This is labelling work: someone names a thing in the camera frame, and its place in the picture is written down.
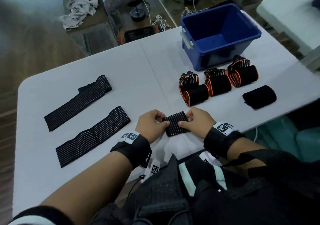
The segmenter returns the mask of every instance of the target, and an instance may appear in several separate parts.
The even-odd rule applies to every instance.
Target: storage box
[[[181,18],[182,48],[201,71],[241,55],[261,31],[234,3]]]

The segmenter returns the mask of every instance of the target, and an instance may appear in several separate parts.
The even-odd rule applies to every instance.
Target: black striped elastic band
[[[209,69],[204,72],[206,80],[204,84],[209,89],[210,96],[222,94],[231,91],[232,84],[225,69]]]
[[[206,85],[199,85],[199,76],[191,71],[183,73],[179,78],[179,89],[187,106],[193,106],[209,98]]]
[[[259,78],[256,66],[250,65],[250,60],[238,55],[233,57],[232,64],[226,72],[235,87],[250,84]]]
[[[178,126],[179,121],[188,121],[184,112],[170,115],[162,119],[162,121],[170,121],[170,125],[165,129],[165,132],[168,137],[172,137],[181,133],[189,132],[187,129],[181,128]]]
[[[101,75],[95,82],[79,88],[77,96],[44,117],[49,131],[57,129],[111,90],[112,87],[105,75]]]
[[[121,106],[118,106],[110,112],[108,117],[104,118],[98,124],[88,130],[80,132],[75,138],[56,148],[60,166],[63,168],[91,151],[113,136],[130,121],[130,118]]]

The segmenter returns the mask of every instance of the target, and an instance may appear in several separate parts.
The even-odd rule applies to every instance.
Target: bin handle
[[[188,49],[193,49],[193,43],[192,43],[192,41],[189,41],[189,39],[188,39],[185,31],[186,31],[186,30],[185,30],[184,28],[182,28],[182,32],[180,32],[180,35],[181,35],[181,37],[182,37],[182,40],[183,40],[183,42],[186,44],[186,47],[187,47]]]

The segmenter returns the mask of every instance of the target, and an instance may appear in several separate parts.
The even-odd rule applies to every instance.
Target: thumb
[[[184,128],[184,129],[187,129],[187,130],[190,130],[190,122],[188,121],[179,121],[178,122],[178,126]]]
[[[170,126],[170,121],[163,121],[160,123],[160,126],[165,129],[167,128],[168,126]]]

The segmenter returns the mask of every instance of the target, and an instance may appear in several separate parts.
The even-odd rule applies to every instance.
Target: black wristband
[[[226,136],[216,128],[212,127],[203,140],[203,146],[214,157],[218,158],[221,156],[227,159],[227,152],[230,146],[241,137],[244,137],[244,135],[238,131],[233,131]]]
[[[135,169],[139,165],[144,165],[146,159],[151,153],[151,148],[148,140],[142,136],[138,135],[132,144],[125,141],[118,142],[110,152],[117,151],[125,155],[131,162],[132,167]]]

